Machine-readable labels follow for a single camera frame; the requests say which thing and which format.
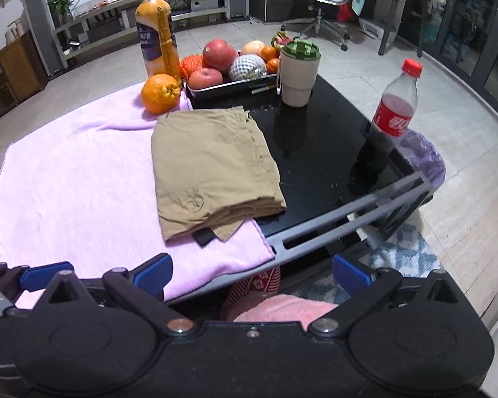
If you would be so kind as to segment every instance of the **desk leg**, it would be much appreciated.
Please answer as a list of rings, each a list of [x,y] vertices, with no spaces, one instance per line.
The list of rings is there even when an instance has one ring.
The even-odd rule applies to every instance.
[[[421,34],[418,38],[417,57],[422,57],[422,46],[424,43],[424,28],[428,21],[428,1],[421,0]]]
[[[389,33],[391,33],[394,16],[397,13],[397,6],[398,0],[393,0],[391,8],[389,9],[389,18],[387,24],[385,25],[385,30],[383,31],[382,43],[380,44],[380,49],[378,49],[378,55],[384,55],[385,53],[385,47],[387,46],[387,41],[389,40]]]

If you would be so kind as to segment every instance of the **wooden cabinet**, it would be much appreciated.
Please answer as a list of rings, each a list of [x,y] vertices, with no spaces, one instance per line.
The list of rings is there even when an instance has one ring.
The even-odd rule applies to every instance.
[[[43,90],[48,83],[30,31],[0,50],[0,67],[19,103]]]

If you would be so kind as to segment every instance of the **blue and white rug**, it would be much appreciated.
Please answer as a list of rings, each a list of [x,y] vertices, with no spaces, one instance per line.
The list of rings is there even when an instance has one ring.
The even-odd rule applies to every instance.
[[[391,267],[405,277],[425,277],[431,270],[444,269],[421,232],[408,223],[404,223],[382,247],[361,261],[373,269]],[[332,273],[292,294],[304,299],[336,304],[349,299],[347,292],[334,281]]]

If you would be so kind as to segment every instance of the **glossy black tabletop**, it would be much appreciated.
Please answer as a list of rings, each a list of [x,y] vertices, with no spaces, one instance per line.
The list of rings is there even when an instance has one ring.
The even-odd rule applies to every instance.
[[[268,143],[280,172],[280,188],[287,211],[258,219],[266,236],[303,223],[384,187],[413,169],[393,151],[376,181],[355,170],[369,121],[321,77],[313,87],[308,106],[285,105],[275,89],[252,95],[250,91],[206,100],[192,100],[195,109],[242,105],[251,111]]]

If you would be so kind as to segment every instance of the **screw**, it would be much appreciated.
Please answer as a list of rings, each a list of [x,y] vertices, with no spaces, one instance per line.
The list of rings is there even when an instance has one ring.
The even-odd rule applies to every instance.
[[[255,327],[253,327],[253,328],[251,328],[251,330],[250,330],[250,331],[247,331],[247,332],[245,333],[245,335],[246,335],[248,338],[258,338],[258,337],[260,336],[260,332],[258,332],[258,331],[256,330],[256,328],[255,328]]]
[[[176,334],[183,334],[194,327],[194,322],[189,319],[172,319],[168,322],[168,329]]]
[[[312,327],[318,332],[334,332],[339,324],[334,319],[320,318],[312,323]]]

